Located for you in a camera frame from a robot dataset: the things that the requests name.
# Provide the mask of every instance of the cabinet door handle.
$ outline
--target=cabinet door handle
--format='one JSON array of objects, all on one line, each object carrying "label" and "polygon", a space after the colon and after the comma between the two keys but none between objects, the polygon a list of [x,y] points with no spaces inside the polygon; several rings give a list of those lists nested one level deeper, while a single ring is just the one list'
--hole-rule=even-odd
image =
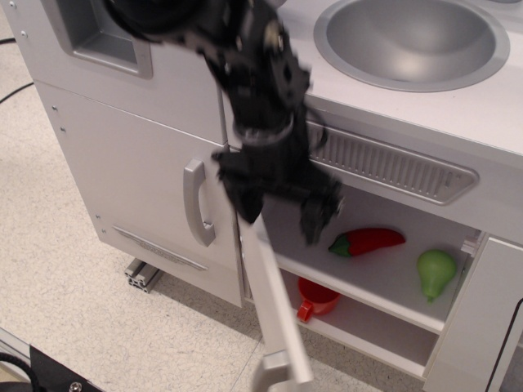
[{"label": "cabinet door handle", "polygon": [[214,224],[204,222],[199,206],[199,189],[205,181],[203,162],[191,159],[183,171],[183,201],[186,207],[187,223],[194,239],[208,247],[216,237]]}]

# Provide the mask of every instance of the toy pear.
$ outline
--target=toy pear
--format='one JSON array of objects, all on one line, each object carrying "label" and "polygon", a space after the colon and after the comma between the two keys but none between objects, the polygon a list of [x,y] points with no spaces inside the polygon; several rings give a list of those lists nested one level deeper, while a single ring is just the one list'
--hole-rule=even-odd
[{"label": "toy pear", "polygon": [[418,258],[418,272],[422,291],[429,303],[440,296],[448,282],[456,275],[456,262],[443,251],[432,249]]}]

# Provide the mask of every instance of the vent grille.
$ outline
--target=vent grille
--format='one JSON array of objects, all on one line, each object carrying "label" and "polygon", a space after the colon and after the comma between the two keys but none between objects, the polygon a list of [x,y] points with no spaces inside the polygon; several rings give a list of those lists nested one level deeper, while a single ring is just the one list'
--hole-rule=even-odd
[{"label": "vent grille", "polygon": [[[310,124],[312,145],[322,133]],[[473,170],[407,149],[332,128],[327,133],[327,143],[311,153],[312,160],[434,203],[450,202],[479,180]]]}]

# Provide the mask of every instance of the open cabinet door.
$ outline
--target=open cabinet door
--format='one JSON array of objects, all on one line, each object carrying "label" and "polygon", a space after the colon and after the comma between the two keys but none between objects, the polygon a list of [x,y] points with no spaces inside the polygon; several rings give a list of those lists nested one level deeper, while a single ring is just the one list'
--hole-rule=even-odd
[{"label": "open cabinet door", "polygon": [[287,391],[310,391],[314,377],[309,357],[263,218],[259,216],[254,225],[239,218],[239,232],[244,266],[266,344],[266,355],[254,376],[252,391],[265,392],[284,381]]}]

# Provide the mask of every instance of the sink basin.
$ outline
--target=sink basin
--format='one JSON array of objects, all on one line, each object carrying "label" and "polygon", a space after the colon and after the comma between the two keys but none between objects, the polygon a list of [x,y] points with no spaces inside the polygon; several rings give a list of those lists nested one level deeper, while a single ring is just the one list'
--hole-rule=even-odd
[{"label": "sink basin", "polygon": [[322,13],[314,37],[336,69],[400,91],[471,86],[498,72],[510,51],[493,16],[450,0],[342,0]]}]

